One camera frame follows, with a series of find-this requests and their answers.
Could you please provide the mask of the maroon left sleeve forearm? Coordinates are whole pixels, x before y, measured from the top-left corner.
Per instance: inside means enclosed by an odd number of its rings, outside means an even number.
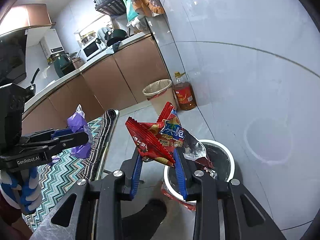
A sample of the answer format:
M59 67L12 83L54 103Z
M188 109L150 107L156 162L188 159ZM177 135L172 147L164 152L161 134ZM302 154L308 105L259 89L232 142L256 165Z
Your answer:
M32 231L22 219L19 205L1 193L1 239L30 239Z

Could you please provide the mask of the left blue white gloved hand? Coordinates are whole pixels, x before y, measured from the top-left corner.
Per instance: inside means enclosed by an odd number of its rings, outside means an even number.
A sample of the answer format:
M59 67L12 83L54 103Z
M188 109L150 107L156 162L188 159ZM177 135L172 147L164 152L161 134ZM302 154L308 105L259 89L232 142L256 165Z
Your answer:
M20 183L12 172L1 170L1 194L11 207L23 207L26 214L32 214L42 202L39 173L37 167L32 167L22 174L27 178Z

